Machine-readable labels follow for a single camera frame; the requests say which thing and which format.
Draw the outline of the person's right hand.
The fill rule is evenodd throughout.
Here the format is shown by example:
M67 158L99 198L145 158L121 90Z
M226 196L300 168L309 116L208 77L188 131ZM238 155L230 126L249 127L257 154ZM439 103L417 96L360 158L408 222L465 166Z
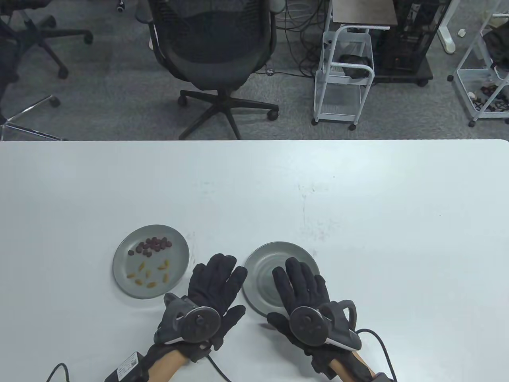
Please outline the person's right hand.
M299 307L317 308L330 301L325 279L294 257L285 261L285 267L275 267L272 277L287 315Z

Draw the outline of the person's left hand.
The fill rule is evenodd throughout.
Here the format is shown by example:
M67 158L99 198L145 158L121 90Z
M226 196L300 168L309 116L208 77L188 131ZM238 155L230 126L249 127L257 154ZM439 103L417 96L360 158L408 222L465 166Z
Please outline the person's left hand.
M189 280L187 298L197 306L213 308L221 317L221 325L211 338L215 351L222 347L225 335L246 312L242 304L233 306L248 275L244 266L236 264L234 256L217 253L207 264L197 264Z

